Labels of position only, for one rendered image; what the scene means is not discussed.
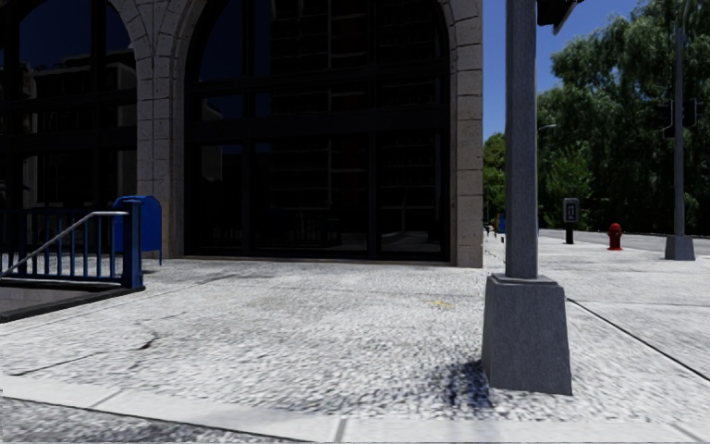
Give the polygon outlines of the traffic light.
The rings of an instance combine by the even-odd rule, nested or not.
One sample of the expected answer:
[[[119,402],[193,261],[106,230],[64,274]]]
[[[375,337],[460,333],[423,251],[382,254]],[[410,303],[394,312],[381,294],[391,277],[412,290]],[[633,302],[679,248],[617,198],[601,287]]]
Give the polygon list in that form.
[[[505,270],[486,280],[488,384],[571,395],[564,289],[538,268],[536,0],[506,0]]]
[[[674,155],[673,155],[673,234],[667,236],[665,258],[673,261],[694,261],[693,237],[685,234],[684,151],[683,151],[683,51],[686,23],[691,0],[683,0],[675,28],[674,80]]]

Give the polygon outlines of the blue letter box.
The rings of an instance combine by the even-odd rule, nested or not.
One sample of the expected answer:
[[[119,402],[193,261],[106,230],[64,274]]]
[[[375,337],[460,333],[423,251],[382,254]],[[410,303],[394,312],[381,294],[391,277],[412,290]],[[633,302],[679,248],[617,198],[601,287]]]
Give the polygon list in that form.
[[[126,200],[141,203],[141,251],[158,252],[159,265],[162,264],[162,206],[152,195],[129,195],[118,197],[112,209],[119,211]]]

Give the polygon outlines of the dark stairway railing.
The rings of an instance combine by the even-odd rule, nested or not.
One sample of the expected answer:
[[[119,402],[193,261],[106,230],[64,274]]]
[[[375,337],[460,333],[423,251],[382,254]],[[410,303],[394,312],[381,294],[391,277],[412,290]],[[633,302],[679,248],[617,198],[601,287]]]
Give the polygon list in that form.
[[[141,207],[0,210],[0,280],[142,286]]]

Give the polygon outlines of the pale stone arched building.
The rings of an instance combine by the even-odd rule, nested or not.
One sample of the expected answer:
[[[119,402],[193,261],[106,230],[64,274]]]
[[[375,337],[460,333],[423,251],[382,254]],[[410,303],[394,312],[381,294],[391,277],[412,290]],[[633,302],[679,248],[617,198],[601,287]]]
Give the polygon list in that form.
[[[483,264],[482,0],[0,0],[0,208],[165,255]]]

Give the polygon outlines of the trees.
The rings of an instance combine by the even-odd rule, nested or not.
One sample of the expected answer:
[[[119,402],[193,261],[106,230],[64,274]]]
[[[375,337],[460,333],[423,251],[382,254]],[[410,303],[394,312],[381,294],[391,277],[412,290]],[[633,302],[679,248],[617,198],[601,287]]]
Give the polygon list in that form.
[[[559,34],[537,33],[538,214],[560,228],[673,230],[673,142],[656,108],[674,95],[675,26],[686,19],[683,95],[703,104],[684,130],[685,223],[710,236],[710,0],[584,0]]]

